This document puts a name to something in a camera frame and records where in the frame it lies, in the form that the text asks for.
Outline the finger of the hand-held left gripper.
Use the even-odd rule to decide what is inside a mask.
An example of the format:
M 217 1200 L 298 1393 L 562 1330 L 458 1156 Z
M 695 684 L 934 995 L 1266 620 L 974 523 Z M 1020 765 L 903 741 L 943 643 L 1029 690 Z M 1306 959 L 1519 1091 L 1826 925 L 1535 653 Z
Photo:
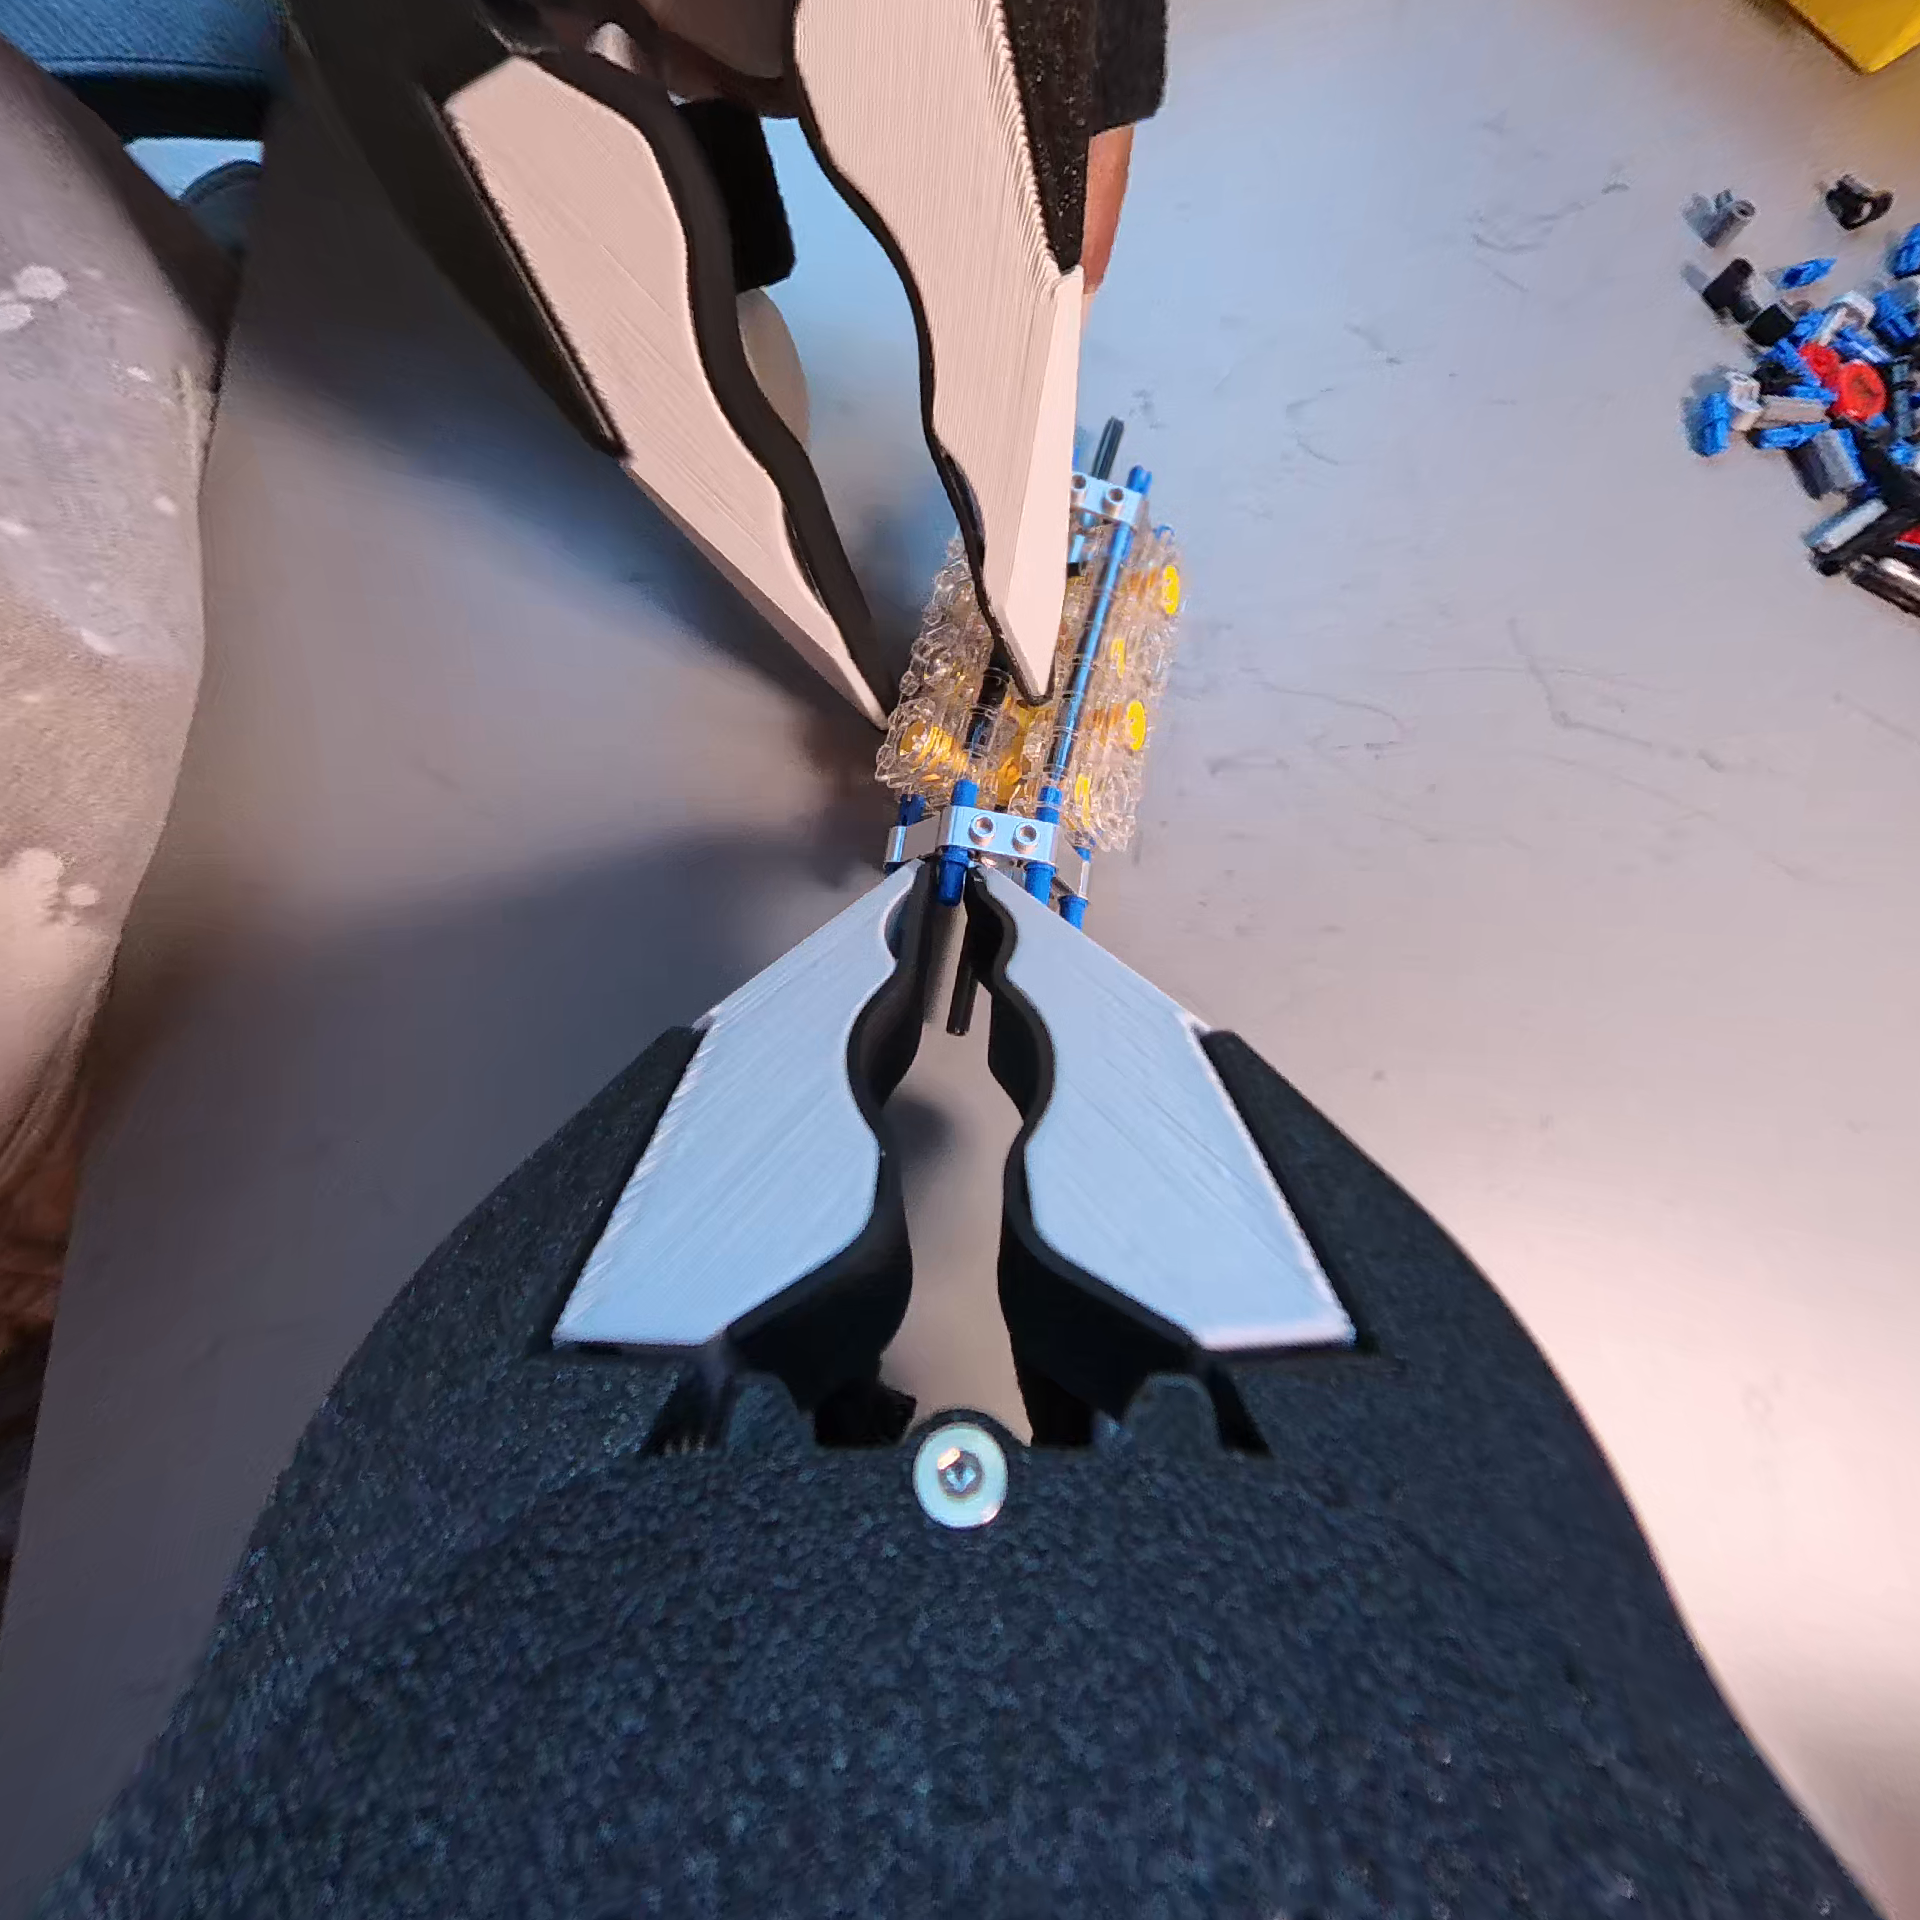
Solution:
M 1005 5 L 800 2 L 806 140 L 896 264 L 921 339 L 927 451 L 976 604 L 1029 703 L 1064 608 L 1084 274 L 1039 171 L 1039 63 Z
M 442 117 L 628 479 L 882 725 L 872 620 L 818 473 L 746 362 L 726 212 L 665 91 L 594 57 L 508 57 Z

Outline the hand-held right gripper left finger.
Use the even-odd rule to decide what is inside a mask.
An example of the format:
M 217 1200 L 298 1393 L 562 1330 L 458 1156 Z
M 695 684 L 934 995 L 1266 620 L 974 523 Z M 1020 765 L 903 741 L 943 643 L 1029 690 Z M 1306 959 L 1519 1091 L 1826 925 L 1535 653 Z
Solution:
M 558 1346 L 882 1354 L 911 1279 L 884 1107 L 925 972 L 927 874 L 898 869 L 709 1013 Z

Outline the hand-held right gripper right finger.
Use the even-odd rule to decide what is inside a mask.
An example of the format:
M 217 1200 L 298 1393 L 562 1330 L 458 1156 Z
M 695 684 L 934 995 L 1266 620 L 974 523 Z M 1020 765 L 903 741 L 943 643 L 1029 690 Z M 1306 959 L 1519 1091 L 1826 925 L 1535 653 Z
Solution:
M 1007 875 L 974 875 L 966 908 L 992 1069 L 1022 1113 L 1010 1223 L 1032 1256 L 1200 1354 L 1349 1348 L 1209 1029 Z

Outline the grey perforated toy plate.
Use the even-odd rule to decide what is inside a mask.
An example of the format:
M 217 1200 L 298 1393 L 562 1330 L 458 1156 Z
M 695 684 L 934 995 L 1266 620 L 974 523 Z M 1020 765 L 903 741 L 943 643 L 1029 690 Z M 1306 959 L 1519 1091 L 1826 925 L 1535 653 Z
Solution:
M 922 802 L 921 818 L 911 826 L 905 850 L 911 856 L 903 867 L 913 863 L 930 863 L 934 872 L 932 893 L 936 899 L 940 857 L 946 845 L 960 845 L 970 856 L 969 874 L 981 869 L 1004 869 L 1013 874 L 1015 885 L 1024 889 L 1024 860 L 1041 834 L 1052 836 L 1054 860 L 1058 872 L 1054 875 L 1052 908 L 1058 912 L 1062 892 L 1062 875 L 1078 857 L 1093 863 L 1093 856 L 1069 842 L 1062 824 L 1052 818 L 1029 818 L 1015 812 L 949 802 L 932 808 Z

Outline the clear toy brick engine model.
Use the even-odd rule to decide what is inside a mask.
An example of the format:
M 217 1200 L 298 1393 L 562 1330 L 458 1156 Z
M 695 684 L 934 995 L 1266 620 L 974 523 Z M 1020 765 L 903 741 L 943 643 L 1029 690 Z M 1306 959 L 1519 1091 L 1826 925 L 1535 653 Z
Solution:
M 1152 476 L 1117 472 L 1121 421 L 1072 473 L 1062 623 L 1044 699 L 1025 699 L 997 658 L 965 554 L 934 577 L 876 777 L 900 802 L 970 802 L 1052 818 L 1097 857 L 1126 850 L 1145 753 L 1177 656 L 1181 554 L 1152 515 Z

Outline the grey desk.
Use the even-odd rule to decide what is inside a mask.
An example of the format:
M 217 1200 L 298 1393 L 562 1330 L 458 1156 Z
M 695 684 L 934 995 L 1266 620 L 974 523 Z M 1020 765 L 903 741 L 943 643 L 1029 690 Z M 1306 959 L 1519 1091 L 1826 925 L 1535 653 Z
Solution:
M 1084 407 L 1188 577 L 1093 932 L 1527 1319 L 1834 1852 L 1916 1916 L 1916 623 L 1698 459 L 1689 274 L 1916 218 L 1916 63 L 1754 5 L 1172 5 Z M 285 103 L 207 643 L 4 1634 L 4 1916 L 135 1771 L 394 1288 L 872 877 L 872 736 Z

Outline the person's left hand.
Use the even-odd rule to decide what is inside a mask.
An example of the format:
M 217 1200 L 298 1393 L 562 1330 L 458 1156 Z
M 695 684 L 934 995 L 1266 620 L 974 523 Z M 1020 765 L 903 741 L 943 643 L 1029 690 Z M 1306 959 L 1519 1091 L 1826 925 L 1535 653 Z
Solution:
M 1164 103 L 1167 2 L 1088 2 L 1088 20 L 1084 292 L 1093 301 L 1113 264 L 1135 128 Z

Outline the person in grey hoodie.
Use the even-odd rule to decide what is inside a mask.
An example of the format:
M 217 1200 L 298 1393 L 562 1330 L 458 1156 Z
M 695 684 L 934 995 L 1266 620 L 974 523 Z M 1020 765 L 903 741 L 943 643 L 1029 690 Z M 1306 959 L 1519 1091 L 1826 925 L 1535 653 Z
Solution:
M 53 1325 L 79 1082 L 200 690 L 200 479 L 236 268 L 2 53 L 4 1355 Z

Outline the pile of mixed toy parts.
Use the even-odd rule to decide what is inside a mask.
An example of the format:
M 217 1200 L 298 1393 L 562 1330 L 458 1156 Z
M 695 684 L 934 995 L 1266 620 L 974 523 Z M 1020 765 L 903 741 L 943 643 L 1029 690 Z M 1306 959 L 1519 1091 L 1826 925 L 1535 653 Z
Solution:
M 1813 571 L 1916 620 L 1917 232 L 1841 292 L 1837 268 L 1733 256 L 1689 273 L 1725 356 L 1685 401 L 1685 444 L 1702 463 L 1748 449 L 1782 466 L 1817 508 L 1800 538 Z

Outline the yellow bin with black parts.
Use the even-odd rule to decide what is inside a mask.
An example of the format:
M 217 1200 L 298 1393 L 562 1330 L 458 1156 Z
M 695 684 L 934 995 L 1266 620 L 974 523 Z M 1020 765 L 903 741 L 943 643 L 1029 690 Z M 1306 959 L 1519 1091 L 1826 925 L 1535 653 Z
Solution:
M 1917 2 L 1815 2 L 1784 8 L 1863 75 L 1880 74 L 1917 49 Z

